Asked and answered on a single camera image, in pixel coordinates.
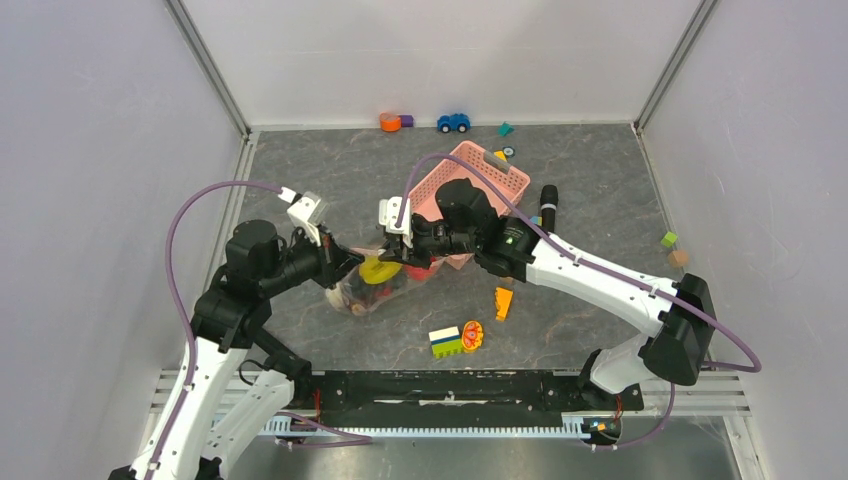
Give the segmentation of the yellow star fruit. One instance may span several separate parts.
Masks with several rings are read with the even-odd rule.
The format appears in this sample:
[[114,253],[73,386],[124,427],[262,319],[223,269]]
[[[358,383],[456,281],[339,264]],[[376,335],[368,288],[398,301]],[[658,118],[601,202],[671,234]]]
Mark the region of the yellow star fruit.
[[382,261],[377,256],[366,256],[359,265],[358,274],[367,285],[379,285],[395,277],[403,265],[396,262]]

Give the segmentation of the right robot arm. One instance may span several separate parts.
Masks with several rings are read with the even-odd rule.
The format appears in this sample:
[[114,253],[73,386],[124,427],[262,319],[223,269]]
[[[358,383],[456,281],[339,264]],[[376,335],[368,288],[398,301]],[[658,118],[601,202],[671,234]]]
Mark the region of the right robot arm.
[[470,254],[492,275],[567,293],[638,330],[586,361],[577,382],[585,405],[602,408],[647,379],[682,386],[698,381],[715,331],[703,319],[712,311],[703,279],[687,274],[675,282],[587,254],[521,213],[498,214],[467,178],[443,184],[436,199],[441,216],[435,221],[412,214],[401,197],[381,201],[382,260],[424,268],[435,258]]

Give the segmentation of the small red apple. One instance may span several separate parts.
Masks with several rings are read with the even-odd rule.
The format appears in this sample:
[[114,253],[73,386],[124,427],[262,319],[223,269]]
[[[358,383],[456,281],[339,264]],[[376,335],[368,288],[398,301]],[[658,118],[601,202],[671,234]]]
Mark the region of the small red apple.
[[415,282],[426,282],[438,272],[440,267],[441,264],[439,262],[434,262],[426,268],[406,265],[404,272]]

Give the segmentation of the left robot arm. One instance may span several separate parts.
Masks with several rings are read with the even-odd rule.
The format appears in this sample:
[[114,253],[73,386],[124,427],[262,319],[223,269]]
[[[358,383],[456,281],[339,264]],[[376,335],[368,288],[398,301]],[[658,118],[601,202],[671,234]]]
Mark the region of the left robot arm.
[[[314,394],[311,364],[273,339],[263,326],[274,296],[313,281],[330,288],[355,270],[362,254],[338,245],[323,227],[298,227],[285,240],[273,223],[239,224],[225,263],[194,307],[178,383],[148,445],[113,479],[224,479],[282,407],[302,407]],[[254,345],[269,355],[248,395],[213,421],[233,374]]]

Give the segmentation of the clear zip top bag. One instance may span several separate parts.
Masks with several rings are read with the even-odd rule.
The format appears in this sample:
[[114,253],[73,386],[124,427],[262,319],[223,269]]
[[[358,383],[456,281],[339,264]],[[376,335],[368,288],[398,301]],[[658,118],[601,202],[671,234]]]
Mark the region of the clear zip top bag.
[[382,304],[423,286],[441,268],[433,258],[428,268],[413,267],[378,259],[376,250],[356,249],[364,261],[332,288],[325,290],[328,303],[337,311],[366,316]]

